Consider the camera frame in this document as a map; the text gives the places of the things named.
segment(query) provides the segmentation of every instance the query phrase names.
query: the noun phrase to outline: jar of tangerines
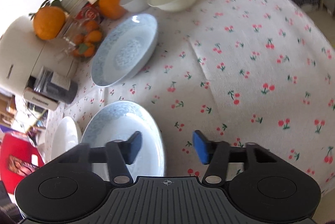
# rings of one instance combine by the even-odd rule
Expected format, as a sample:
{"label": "jar of tangerines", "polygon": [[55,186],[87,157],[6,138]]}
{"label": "jar of tangerines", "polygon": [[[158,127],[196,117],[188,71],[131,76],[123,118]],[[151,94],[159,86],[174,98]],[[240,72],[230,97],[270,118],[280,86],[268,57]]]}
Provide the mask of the jar of tangerines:
{"label": "jar of tangerines", "polygon": [[103,40],[100,25],[93,19],[68,17],[57,38],[64,39],[68,48],[66,54],[74,57],[92,57]]}

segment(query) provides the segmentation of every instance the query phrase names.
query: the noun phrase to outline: round black disc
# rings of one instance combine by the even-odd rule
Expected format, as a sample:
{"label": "round black disc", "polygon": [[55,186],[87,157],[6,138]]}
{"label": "round black disc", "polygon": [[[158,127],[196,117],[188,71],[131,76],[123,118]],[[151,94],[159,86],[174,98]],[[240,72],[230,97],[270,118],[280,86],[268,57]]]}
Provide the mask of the round black disc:
{"label": "round black disc", "polygon": [[20,210],[46,222],[81,218],[94,211],[106,195],[106,184],[98,175],[62,164],[32,173],[15,190]]}
{"label": "round black disc", "polygon": [[262,163],[237,175],[228,186],[240,210],[264,222],[295,222],[311,216],[320,201],[318,184],[304,172]]}

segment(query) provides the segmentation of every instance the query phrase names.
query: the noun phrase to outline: blue and white plate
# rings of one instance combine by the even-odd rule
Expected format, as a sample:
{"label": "blue and white plate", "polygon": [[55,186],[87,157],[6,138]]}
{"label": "blue and white plate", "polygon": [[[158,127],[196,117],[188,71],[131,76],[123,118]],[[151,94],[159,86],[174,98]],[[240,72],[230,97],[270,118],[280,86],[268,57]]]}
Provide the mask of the blue and white plate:
{"label": "blue and white plate", "polygon": [[[165,153],[160,130],[148,111],[132,101],[116,101],[101,109],[88,123],[81,142],[103,147],[109,141],[128,140],[136,131],[142,133],[142,147],[134,163],[127,166],[133,180],[137,176],[164,176]],[[93,172],[109,181],[106,164],[93,164]]]}
{"label": "blue and white plate", "polygon": [[132,16],[103,40],[93,59],[92,80],[107,87],[134,77],[148,62],[158,37],[157,20],[150,14]]}

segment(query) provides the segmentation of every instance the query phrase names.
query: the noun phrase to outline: table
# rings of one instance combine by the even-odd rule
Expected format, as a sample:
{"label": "table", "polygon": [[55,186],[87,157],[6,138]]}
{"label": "table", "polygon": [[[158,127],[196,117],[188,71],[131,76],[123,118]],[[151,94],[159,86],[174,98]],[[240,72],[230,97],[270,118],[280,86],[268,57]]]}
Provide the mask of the table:
{"label": "table", "polygon": [[[309,17],[289,0],[197,0],[180,13],[146,12],[159,23],[152,58],[108,88],[92,82],[92,61],[82,64],[75,101],[48,117],[47,162],[63,116],[84,130],[107,104],[132,100],[162,132],[167,176],[203,176],[191,140],[198,129],[232,146],[256,142],[312,176],[323,193],[334,187],[334,52]],[[228,177],[241,171],[232,164]]]}

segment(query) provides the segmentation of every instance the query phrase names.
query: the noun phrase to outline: white appliance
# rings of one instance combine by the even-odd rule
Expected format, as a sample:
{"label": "white appliance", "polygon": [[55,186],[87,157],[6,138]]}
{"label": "white appliance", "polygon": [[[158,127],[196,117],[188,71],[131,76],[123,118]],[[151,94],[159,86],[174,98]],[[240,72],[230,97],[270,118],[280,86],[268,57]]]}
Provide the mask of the white appliance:
{"label": "white appliance", "polygon": [[27,83],[30,76],[37,78],[42,66],[73,77],[78,61],[73,57],[59,61],[57,56],[64,45],[58,43],[39,39],[28,17],[16,19],[0,39],[0,87],[37,106],[55,110],[57,102],[34,92]]}

